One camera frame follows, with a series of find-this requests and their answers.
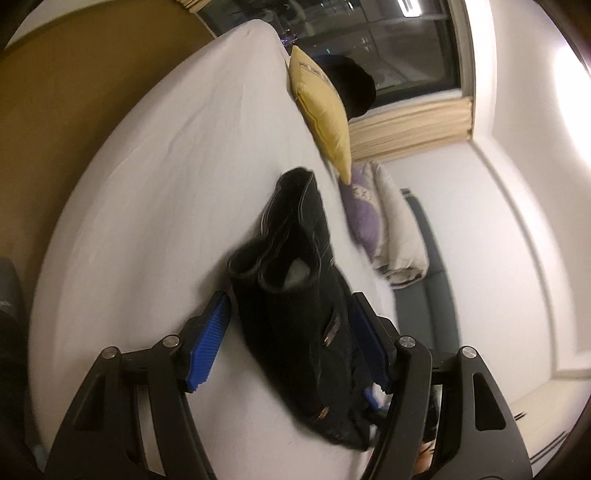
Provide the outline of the purple cushion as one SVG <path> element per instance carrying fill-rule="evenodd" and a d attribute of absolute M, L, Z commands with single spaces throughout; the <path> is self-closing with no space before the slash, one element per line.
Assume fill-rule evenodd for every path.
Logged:
<path fill-rule="evenodd" d="M 376 198 L 365 184 L 339 185 L 349 231 L 363 247 L 367 256 L 374 260 L 381 241 L 381 218 Z"/>

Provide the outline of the black pants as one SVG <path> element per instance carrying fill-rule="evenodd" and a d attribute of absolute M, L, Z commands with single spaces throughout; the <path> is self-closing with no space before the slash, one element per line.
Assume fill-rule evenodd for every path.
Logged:
<path fill-rule="evenodd" d="M 228 274 L 245 343 L 291 413 L 333 444 L 368 450 L 381 418 L 314 172 L 277 180 L 259 235 L 230 256 Z"/>

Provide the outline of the yellow cushion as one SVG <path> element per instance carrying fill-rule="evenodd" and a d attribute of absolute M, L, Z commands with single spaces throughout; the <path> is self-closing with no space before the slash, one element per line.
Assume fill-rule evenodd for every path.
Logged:
<path fill-rule="evenodd" d="M 349 120 L 341 96 L 320 65 L 294 46 L 290 53 L 290 89 L 322 155 L 345 185 L 352 181 Z"/>

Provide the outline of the grey headboard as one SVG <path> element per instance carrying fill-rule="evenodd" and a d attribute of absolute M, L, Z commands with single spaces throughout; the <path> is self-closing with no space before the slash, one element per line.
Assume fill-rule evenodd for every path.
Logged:
<path fill-rule="evenodd" d="M 460 348 L 458 318 L 438 242 L 418 198 L 409 189 L 403 195 L 418 222 L 430 265 L 423 279 L 394 290 L 399 331 L 430 349 L 455 353 Z"/>

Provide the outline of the beige curtain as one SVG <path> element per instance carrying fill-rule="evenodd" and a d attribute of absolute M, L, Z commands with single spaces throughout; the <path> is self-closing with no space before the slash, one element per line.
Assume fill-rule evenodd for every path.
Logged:
<path fill-rule="evenodd" d="M 176 0 L 176 2 L 191 14 L 197 14 L 205 6 L 211 4 L 212 0 Z"/>
<path fill-rule="evenodd" d="M 399 159 L 471 139 L 473 98 L 394 107 L 349 123 L 355 162 Z"/>

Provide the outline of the white bed mattress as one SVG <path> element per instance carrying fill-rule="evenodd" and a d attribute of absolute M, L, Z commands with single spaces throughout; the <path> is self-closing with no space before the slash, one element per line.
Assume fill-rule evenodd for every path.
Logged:
<path fill-rule="evenodd" d="M 73 190 L 45 255 L 30 339 L 44 446 L 107 347 L 149 349 L 228 291 L 226 263 L 259 233 L 281 174 L 315 172 L 335 266 L 381 316 L 388 282 L 349 234 L 335 168 L 290 93 L 287 52 L 254 20 L 191 55 L 115 128 Z M 230 322 L 187 403 L 217 479 L 360 479 L 370 451 L 294 419 Z"/>

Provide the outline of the left beige curtain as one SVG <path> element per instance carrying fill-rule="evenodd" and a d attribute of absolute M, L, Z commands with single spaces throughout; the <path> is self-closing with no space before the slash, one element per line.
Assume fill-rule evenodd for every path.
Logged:
<path fill-rule="evenodd" d="M 205 6 L 211 4 L 212 0 L 176 0 L 176 2 L 191 14 L 197 14 Z"/>

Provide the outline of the black chair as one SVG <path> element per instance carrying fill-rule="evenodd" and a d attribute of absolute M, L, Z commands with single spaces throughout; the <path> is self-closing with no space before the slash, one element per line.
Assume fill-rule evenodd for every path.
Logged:
<path fill-rule="evenodd" d="M 370 110 L 376 102 L 377 89 L 373 77 L 362 66 L 344 55 L 322 55 L 314 60 L 338 91 L 349 120 Z"/>

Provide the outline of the dark window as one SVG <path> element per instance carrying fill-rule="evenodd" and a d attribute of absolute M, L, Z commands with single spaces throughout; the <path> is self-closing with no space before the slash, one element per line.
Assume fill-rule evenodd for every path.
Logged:
<path fill-rule="evenodd" d="M 461 86 L 447 1 L 208 1 L 197 14 L 216 35 L 269 23 L 287 50 L 346 56 L 373 77 L 377 107 Z"/>

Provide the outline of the right beige curtain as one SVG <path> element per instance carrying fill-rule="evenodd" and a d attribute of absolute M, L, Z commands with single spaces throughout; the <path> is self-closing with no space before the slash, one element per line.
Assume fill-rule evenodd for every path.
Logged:
<path fill-rule="evenodd" d="M 399 159 L 471 139 L 473 98 L 394 107 L 349 123 L 355 162 Z"/>

